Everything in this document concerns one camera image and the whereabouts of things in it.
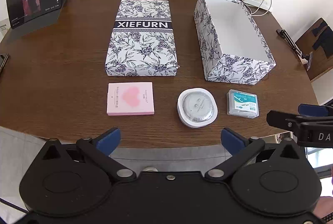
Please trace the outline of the clear floss pick box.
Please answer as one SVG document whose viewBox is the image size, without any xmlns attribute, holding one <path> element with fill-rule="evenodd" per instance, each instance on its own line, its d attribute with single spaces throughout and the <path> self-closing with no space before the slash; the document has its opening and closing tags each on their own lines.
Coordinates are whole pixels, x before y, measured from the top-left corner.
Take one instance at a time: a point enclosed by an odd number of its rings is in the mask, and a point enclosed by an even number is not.
<svg viewBox="0 0 333 224">
<path fill-rule="evenodd" d="M 256 118 L 259 116 L 259 106 L 256 94 L 229 90 L 227 93 L 227 115 L 243 118 Z"/>
</svg>

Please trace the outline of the pink heart cosmetic box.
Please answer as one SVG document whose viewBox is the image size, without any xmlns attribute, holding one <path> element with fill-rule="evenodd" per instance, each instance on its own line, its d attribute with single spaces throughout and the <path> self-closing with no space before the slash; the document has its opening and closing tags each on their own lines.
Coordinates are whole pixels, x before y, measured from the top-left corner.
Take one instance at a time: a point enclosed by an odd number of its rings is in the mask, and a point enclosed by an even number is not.
<svg viewBox="0 0 333 224">
<path fill-rule="evenodd" d="M 152 82 L 109 83 L 108 116 L 154 115 Z"/>
</svg>

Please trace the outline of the round white container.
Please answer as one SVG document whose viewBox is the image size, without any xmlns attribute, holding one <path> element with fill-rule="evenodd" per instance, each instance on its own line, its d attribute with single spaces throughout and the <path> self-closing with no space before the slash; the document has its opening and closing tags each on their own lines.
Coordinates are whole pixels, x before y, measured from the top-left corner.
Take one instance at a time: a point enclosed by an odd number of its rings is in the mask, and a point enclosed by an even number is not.
<svg viewBox="0 0 333 224">
<path fill-rule="evenodd" d="M 213 123 L 218 108 L 213 95 L 203 88 L 184 90 L 177 99 L 180 120 L 189 128 L 201 128 Z"/>
</svg>

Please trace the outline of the floral box lid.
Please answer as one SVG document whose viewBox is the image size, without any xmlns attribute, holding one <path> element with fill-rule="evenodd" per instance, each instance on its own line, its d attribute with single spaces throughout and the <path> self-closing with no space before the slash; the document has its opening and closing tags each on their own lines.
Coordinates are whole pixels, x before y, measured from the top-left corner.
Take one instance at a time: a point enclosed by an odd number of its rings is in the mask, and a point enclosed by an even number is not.
<svg viewBox="0 0 333 224">
<path fill-rule="evenodd" d="M 167 0 L 122 0 L 109 40 L 108 76 L 176 76 L 179 68 Z"/>
</svg>

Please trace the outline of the floral open box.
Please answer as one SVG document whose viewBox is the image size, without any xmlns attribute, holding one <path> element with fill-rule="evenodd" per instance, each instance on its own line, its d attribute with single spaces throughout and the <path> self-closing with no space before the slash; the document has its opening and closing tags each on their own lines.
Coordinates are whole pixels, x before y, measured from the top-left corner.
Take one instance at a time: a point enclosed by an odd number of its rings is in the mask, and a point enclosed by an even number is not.
<svg viewBox="0 0 333 224">
<path fill-rule="evenodd" d="M 239 0 L 197 0 L 194 21 L 208 82 L 255 85 L 276 65 L 263 34 Z"/>
</svg>

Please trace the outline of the white power strip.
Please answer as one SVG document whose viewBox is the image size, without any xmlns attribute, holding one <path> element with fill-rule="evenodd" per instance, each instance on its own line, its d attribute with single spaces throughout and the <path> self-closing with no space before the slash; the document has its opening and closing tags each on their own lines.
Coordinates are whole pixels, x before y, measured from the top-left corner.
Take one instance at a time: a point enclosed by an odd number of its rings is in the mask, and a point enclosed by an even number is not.
<svg viewBox="0 0 333 224">
<path fill-rule="evenodd" d="M 270 7 L 270 2 L 268 0 L 241 0 L 243 3 L 251 5 L 253 7 L 260 7 L 263 10 L 268 10 Z"/>
</svg>

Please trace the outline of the black tablet on stand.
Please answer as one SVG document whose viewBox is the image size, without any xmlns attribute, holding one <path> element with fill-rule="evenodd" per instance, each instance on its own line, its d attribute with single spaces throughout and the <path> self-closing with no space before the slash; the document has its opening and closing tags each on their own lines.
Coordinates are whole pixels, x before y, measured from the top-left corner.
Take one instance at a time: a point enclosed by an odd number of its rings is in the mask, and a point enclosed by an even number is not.
<svg viewBox="0 0 333 224">
<path fill-rule="evenodd" d="M 10 29 L 6 41 L 57 22 L 66 0 L 6 0 Z"/>
</svg>

